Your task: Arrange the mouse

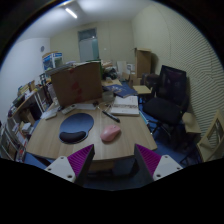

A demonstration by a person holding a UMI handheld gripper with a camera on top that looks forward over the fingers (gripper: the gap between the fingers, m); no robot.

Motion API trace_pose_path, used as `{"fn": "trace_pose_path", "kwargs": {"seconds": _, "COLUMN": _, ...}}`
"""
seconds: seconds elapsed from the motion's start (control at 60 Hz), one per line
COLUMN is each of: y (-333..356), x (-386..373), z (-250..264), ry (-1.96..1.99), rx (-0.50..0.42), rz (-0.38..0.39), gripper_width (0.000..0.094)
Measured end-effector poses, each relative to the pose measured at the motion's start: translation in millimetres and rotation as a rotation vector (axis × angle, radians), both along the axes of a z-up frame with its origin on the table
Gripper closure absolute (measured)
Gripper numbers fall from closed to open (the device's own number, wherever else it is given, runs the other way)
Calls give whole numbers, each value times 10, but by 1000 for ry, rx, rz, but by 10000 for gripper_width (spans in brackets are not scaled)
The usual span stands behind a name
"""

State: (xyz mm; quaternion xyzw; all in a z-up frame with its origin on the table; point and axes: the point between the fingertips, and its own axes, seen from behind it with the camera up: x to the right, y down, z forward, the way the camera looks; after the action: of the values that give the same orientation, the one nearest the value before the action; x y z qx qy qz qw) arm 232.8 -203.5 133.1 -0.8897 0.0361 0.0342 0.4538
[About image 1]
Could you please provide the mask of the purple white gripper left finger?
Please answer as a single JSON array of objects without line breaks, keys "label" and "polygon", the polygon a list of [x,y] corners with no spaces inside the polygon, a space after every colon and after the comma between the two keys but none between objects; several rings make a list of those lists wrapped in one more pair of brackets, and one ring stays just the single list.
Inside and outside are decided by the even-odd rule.
[{"label": "purple white gripper left finger", "polygon": [[58,157],[46,168],[46,171],[83,186],[94,155],[94,145],[91,144],[68,157]]}]

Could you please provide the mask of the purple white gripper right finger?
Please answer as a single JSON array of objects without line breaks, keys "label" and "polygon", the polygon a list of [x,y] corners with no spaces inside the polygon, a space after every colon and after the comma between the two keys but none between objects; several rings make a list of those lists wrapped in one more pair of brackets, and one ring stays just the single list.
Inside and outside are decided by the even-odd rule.
[{"label": "purple white gripper right finger", "polygon": [[145,169],[154,181],[160,180],[182,169],[169,155],[160,156],[139,144],[136,144],[134,147],[134,155],[139,167]]}]

